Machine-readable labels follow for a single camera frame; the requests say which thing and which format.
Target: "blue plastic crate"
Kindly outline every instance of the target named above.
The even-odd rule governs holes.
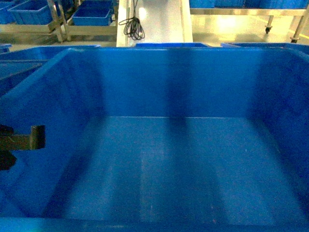
[[[12,47],[11,44],[9,43],[0,43],[0,54],[1,53],[6,53],[10,51],[10,47]]]
[[[215,0],[189,0],[190,8],[214,8]]]
[[[263,9],[305,9],[308,0],[261,0]]]
[[[160,47],[210,47],[203,43],[137,43],[136,47],[160,48]]]
[[[52,21],[49,6],[43,0],[29,0],[8,10],[17,24],[46,25]]]
[[[222,47],[263,47],[263,48],[287,48],[301,51],[309,55],[309,45],[294,43],[222,43]]]
[[[244,0],[216,0],[215,7],[243,7]]]
[[[112,22],[110,9],[80,8],[73,15],[76,26],[109,26]]]
[[[111,0],[86,0],[79,6],[79,8],[110,9],[111,14],[114,14],[114,7]]]
[[[0,62],[0,96],[14,88],[35,70],[40,63]]]
[[[0,54],[0,60],[45,60],[48,61],[59,52],[69,48],[75,50],[83,50],[86,48],[98,48],[100,45],[76,45],[76,46],[38,46],[25,50],[14,51],[10,53]]]
[[[261,0],[245,0],[246,8],[259,8]]]
[[[14,2],[0,1],[0,24],[14,22],[12,14],[8,11],[14,5]]]
[[[307,231],[308,66],[278,48],[63,51],[0,98],[2,124],[46,126],[0,172],[0,225]]]

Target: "stainless steel shelf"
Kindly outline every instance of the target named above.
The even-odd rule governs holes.
[[[75,0],[74,6],[78,9],[80,1]],[[114,7],[115,18],[118,17],[118,7]],[[67,40],[71,40],[72,35],[117,35],[117,21],[115,26],[75,26],[72,17],[64,22]]]
[[[192,15],[266,15],[269,16],[266,25],[266,33],[268,34],[272,28],[274,16],[301,16],[294,36],[291,42],[296,43],[299,40],[299,34],[309,17],[309,6],[307,9],[243,9],[243,8],[191,8]]]
[[[67,33],[71,35],[117,35],[117,26],[75,26],[68,20]]]
[[[58,27],[56,21],[47,25],[0,24],[0,32],[7,34],[51,34]]]
[[[305,9],[237,9],[237,8],[191,8],[192,15],[273,15],[273,16],[303,16]]]

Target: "shelf leg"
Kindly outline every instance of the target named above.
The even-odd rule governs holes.
[[[271,24],[272,24],[273,19],[274,19],[273,15],[269,16],[268,23],[267,23],[267,26],[266,26],[266,29],[265,29],[266,34],[268,34],[270,32],[271,28],[272,28]]]
[[[114,12],[115,12],[115,21],[118,21],[118,6],[114,6]]]
[[[59,21],[58,13],[56,11],[55,2],[54,2],[54,0],[47,0],[47,3],[48,3],[48,6],[49,6],[49,9],[50,9],[50,12],[52,14],[52,18],[57,24],[56,35],[57,35],[58,41],[62,43],[64,41],[64,36],[63,36],[62,30],[61,30],[61,23]]]
[[[58,1],[58,7],[59,7],[59,10],[60,10],[60,13],[61,13],[61,18],[63,19],[63,27],[64,27],[65,34],[67,35],[67,40],[70,41],[71,36],[69,34],[68,23],[67,23],[64,11],[63,11],[61,1]]]
[[[299,34],[301,33],[301,31],[303,30],[304,25],[306,24],[306,21],[308,19],[309,16],[309,6],[307,7],[305,13],[303,16],[301,16],[299,23],[297,25],[296,31],[294,33],[293,37],[290,37],[291,39],[291,43],[297,43],[297,41],[299,40]]]

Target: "coiled wire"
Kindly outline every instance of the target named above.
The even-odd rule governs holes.
[[[127,18],[121,22],[119,25],[125,25],[124,34],[133,40],[141,40],[145,38],[145,32],[140,24],[140,20],[136,18],[136,6],[139,0],[133,0],[133,17]]]

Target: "floor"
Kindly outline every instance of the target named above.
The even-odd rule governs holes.
[[[290,42],[290,37],[293,36],[299,21],[299,17],[277,16],[273,20],[271,32],[267,35],[265,34],[267,16],[192,15],[191,17],[193,41],[212,46],[228,42]],[[11,51],[38,45],[59,45],[55,35],[0,34],[0,43],[13,44]],[[309,23],[305,25],[298,43],[309,44]],[[82,44],[116,46],[116,37],[73,36],[71,42],[62,43],[62,45]]]

